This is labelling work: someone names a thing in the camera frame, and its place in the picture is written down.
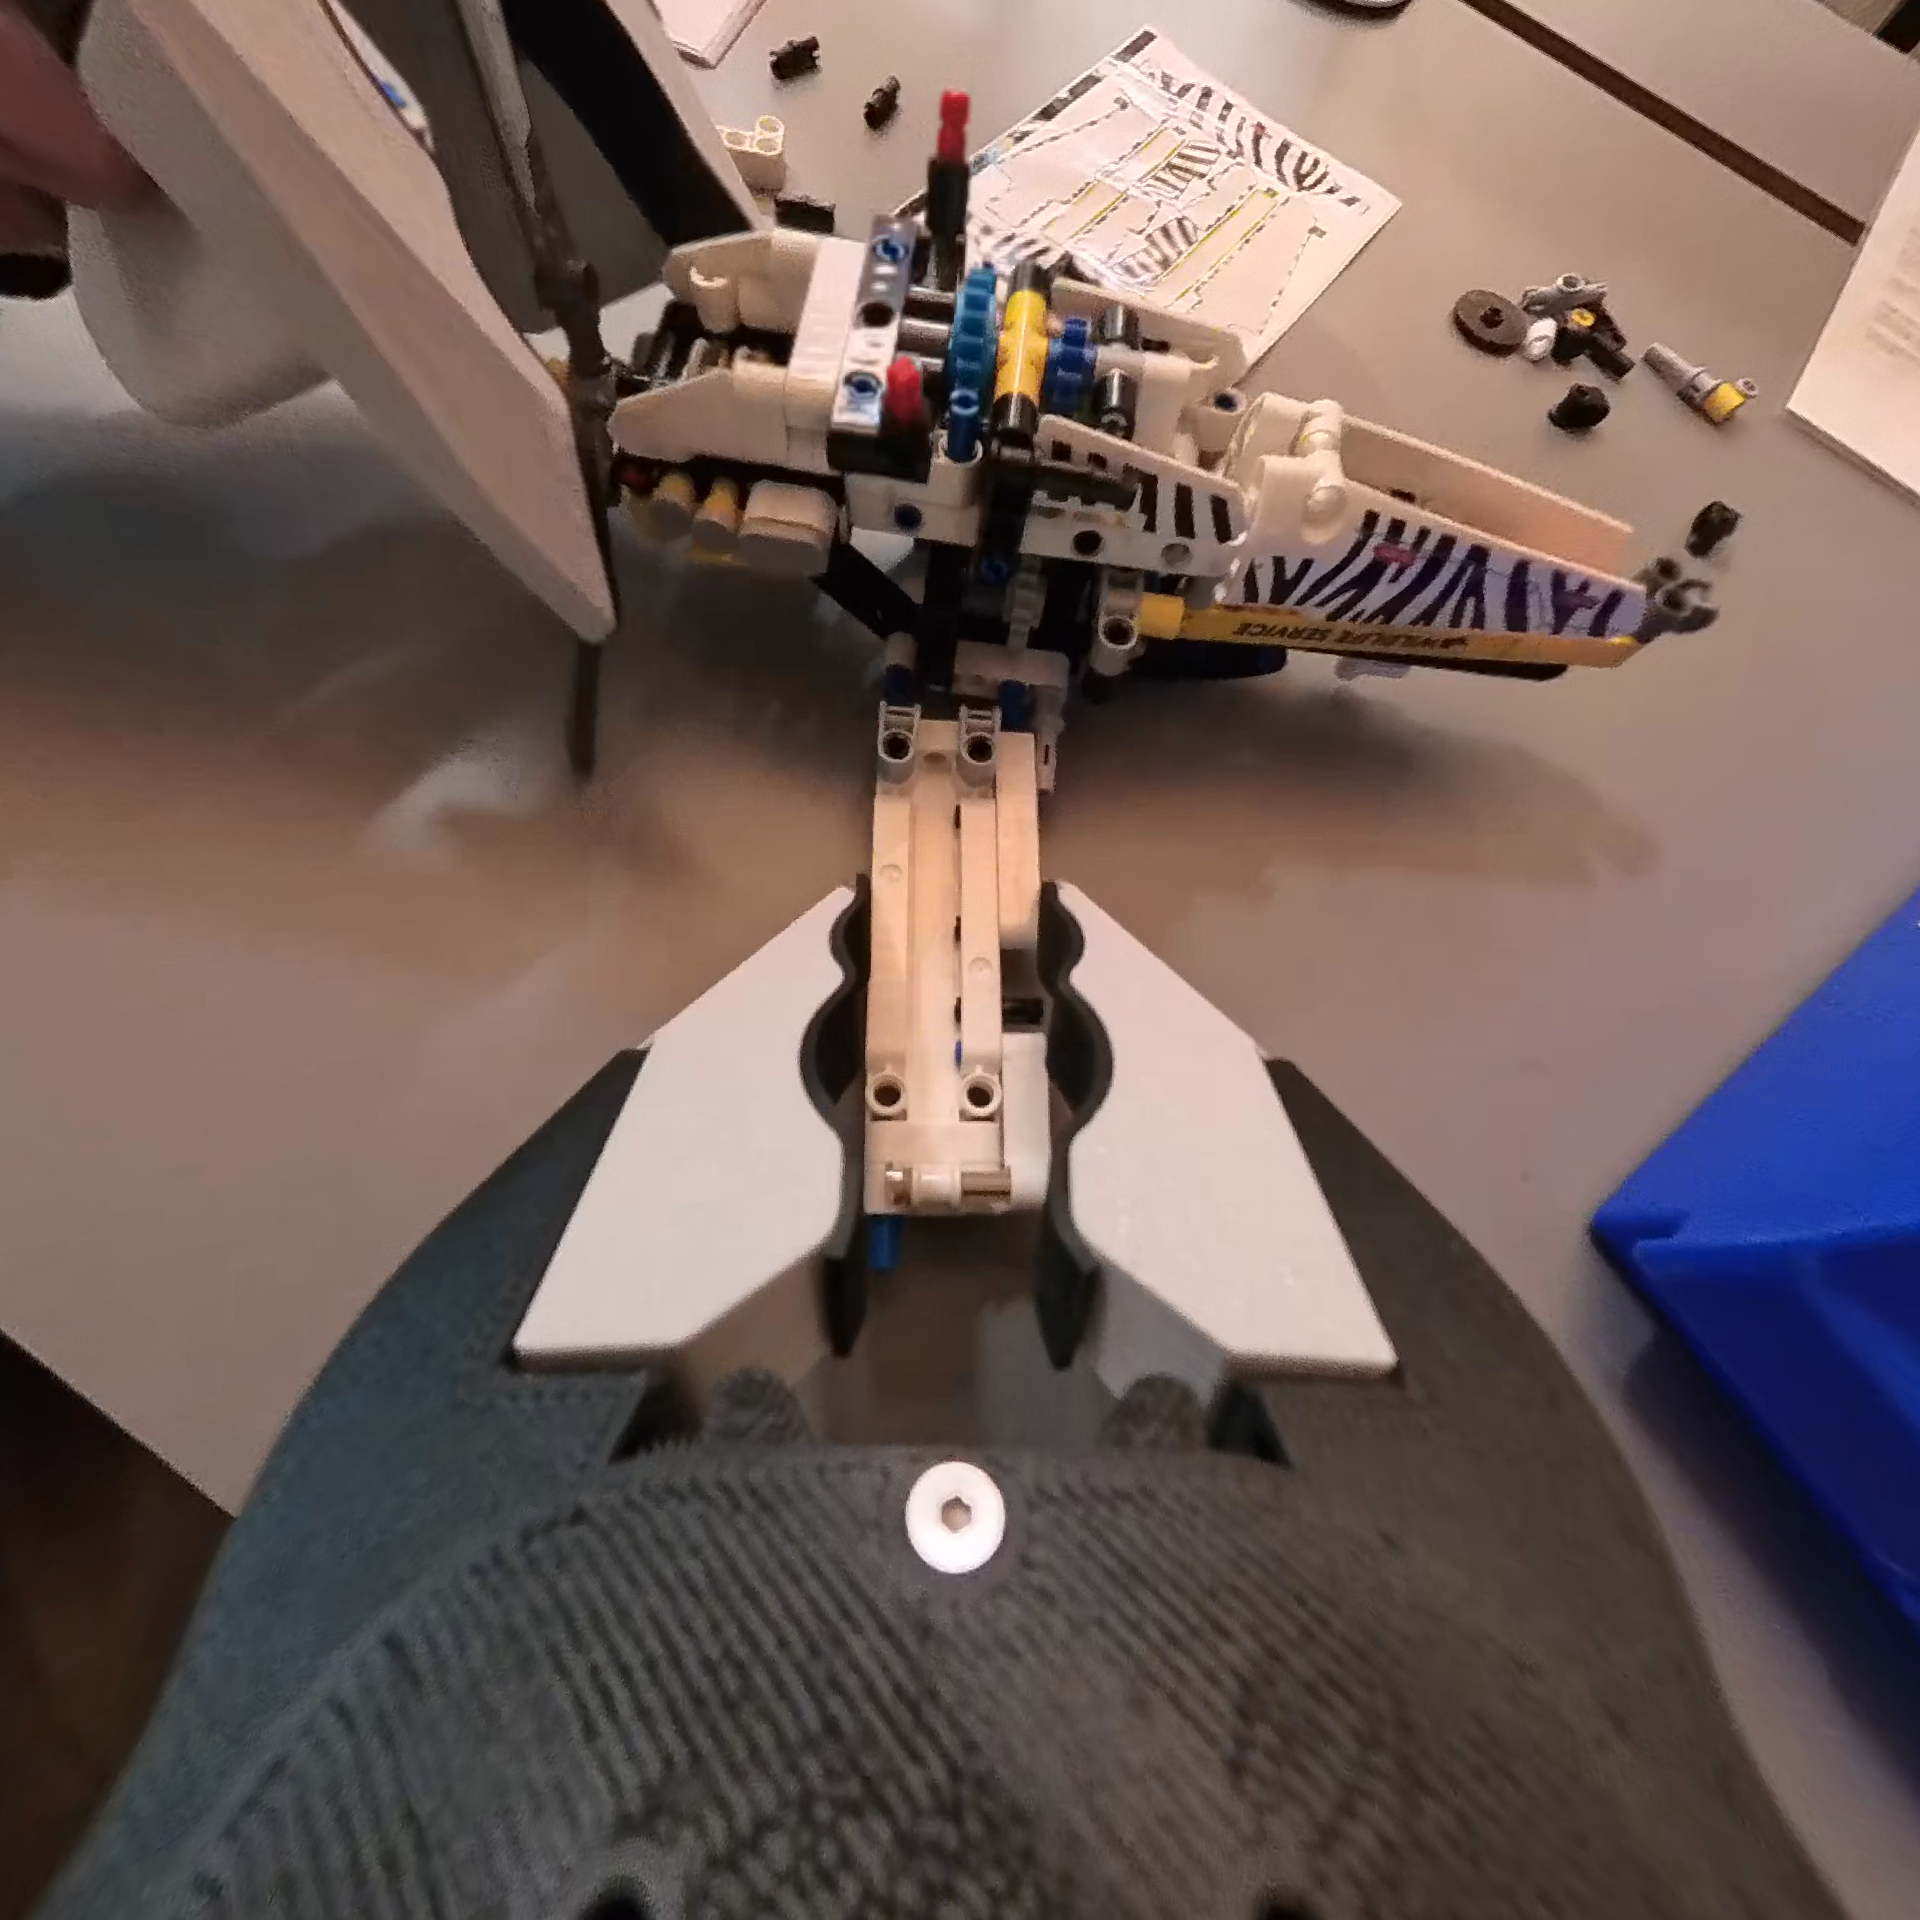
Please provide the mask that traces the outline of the grey yellow lego connector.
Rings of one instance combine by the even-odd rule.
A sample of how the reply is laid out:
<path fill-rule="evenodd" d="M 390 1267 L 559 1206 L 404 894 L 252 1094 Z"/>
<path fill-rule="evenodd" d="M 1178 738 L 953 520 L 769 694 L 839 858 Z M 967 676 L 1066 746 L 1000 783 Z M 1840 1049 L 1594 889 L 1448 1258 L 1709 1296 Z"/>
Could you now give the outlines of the grey yellow lego connector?
<path fill-rule="evenodd" d="M 1691 414 L 1713 425 L 1738 418 L 1761 396 L 1752 378 L 1725 378 L 1663 342 L 1644 346 L 1640 365 Z"/>

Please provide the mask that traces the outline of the blue plastic bin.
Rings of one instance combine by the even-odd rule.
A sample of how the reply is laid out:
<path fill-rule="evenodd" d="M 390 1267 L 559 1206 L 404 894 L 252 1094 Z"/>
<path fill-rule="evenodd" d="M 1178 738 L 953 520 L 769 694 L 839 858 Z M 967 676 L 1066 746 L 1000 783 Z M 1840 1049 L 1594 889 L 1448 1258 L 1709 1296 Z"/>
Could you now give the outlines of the blue plastic bin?
<path fill-rule="evenodd" d="M 1916 1628 L 1916 896 L 1599 1203 L 1590 1237 Z"/>

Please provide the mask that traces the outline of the person's left hand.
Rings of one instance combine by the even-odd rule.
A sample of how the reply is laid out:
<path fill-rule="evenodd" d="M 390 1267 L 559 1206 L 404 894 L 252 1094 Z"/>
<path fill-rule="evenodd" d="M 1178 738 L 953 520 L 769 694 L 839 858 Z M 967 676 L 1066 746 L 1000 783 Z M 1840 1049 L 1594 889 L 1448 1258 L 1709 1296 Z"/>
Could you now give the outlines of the person's left hand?
<path fill-rule="evenodd" d="M 37 302 L 71 286 L 71 214 L 125 214 L 162 201 L 156 181 L 109 132 L 55 22 L 2 3 L 2 297 Z"/>

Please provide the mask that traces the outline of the lego airplane body with propeller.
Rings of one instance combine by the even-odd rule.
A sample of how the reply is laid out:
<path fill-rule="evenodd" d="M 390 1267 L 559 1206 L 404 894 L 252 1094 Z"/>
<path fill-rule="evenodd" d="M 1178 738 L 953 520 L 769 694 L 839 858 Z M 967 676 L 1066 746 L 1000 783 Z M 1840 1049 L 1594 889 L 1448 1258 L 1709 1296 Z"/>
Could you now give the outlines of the lego airplane body with propeller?
<path fill-rule="evenodd" d="M 1036 740 L 1126 679 L 1258 681 L 1288 644 L 1207 636 L 1252 528 L 1231 479 L 1231 330 L 996 263 L 972 104 L 935 110 L 915 204 L 867 228 L 778 209 L 691 240 L 614 357 L 613 499 L 706 559 L 795 572 L 883 647 L 880 761 L 908 728 Z"/>

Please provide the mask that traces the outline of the printed paper sheet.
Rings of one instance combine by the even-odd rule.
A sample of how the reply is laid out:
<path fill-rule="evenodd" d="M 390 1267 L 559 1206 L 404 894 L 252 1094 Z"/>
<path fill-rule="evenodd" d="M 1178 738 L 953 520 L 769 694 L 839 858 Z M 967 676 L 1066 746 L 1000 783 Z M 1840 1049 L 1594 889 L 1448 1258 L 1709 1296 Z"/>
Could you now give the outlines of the printed paper sheet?
<path fill-rule="evenodd" d="M 1919 499 L 1919 148 L 1891 179 L 1798 374 L 1789 418 Z"/>

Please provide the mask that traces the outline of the white lego wing assembly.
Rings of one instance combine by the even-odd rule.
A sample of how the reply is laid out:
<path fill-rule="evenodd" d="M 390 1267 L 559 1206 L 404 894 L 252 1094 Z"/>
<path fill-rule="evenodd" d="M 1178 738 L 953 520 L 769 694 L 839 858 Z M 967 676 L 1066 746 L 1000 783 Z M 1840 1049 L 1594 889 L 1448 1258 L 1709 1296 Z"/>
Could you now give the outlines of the white lego wing assembly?
<path fill-rule="evenodd" d="M 876 716 L 862 1258 L 912 1220 L 1036 1211 L 1051 1180 L 1043 751 L 994 705 Z"/>

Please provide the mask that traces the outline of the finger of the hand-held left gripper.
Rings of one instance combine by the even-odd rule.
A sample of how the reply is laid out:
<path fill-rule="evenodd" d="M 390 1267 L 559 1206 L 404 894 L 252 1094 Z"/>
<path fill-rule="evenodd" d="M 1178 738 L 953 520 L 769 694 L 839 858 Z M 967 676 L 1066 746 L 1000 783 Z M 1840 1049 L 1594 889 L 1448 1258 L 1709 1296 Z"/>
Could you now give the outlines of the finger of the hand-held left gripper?
<path fill-rule="evenodd" d="M 555 374 L 484 286 L 443 173 L 325 3 L 174 3 L 284 228 L 276 293 L 382 447 L 578 637 L 613 564 Z"/>
<path fill-rule="evenodd" d="M 589 262 L 525 92 L 536 73 L 665 249 L 762 228 L 655 3 L 446 6 L 446 190 L 484 286 L 536 302 L 542 276 Z"/>

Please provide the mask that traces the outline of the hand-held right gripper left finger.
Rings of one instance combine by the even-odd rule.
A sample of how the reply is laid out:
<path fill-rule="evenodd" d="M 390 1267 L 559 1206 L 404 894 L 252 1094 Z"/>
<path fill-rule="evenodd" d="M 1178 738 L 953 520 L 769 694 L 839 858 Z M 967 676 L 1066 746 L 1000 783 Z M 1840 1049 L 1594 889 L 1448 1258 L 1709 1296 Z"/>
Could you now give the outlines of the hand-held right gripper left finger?
<path fill-rule="evenodd" d="M 671 1378 L 828 1357 L 820 1298 L 849 1150 L 804 1078 L 804 1040 L 849 979 L 832 888 L 660 1024 L 513 1335 L 534 1372 Z"/>

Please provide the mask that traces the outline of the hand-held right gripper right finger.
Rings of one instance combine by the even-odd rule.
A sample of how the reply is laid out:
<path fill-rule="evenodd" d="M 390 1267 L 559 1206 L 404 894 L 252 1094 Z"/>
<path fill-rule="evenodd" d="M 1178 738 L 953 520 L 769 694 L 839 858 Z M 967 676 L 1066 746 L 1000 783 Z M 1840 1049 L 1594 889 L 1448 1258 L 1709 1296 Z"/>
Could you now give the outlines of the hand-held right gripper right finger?
<path fill-rule="evenodd" d="M 1387 1379 L 1398 1354 L 1254 1037 L 1075 884 L 1047 884 L 1064 1103 L 1035 1308 L 1057 1370 Z"/>

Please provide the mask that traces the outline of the zebra sticker sheet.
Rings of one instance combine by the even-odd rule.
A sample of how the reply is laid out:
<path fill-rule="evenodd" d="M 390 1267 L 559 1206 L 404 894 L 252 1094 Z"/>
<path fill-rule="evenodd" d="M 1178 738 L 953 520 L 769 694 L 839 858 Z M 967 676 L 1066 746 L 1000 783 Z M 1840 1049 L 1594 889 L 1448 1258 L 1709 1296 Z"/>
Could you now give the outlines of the zebra sticker sheet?
<path fill-rule="evenodd" d="M 969 263 L 1231 332 L 1256 365 L 1400 197 L 1147 26 L 970 159 Z"/>

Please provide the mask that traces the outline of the lego instruction booklet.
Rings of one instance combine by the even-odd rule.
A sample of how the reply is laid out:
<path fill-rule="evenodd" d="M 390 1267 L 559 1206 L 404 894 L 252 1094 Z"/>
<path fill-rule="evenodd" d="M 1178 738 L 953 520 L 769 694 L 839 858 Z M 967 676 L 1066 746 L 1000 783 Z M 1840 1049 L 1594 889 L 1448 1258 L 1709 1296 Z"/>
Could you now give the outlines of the lego instruction booklet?
<path fill-rule="evenodd" d="M 701 69 L 716 69 L 743 31 L 757 19 L 765 1 L 652 1 L 665 33 L 676 52 Z"/>

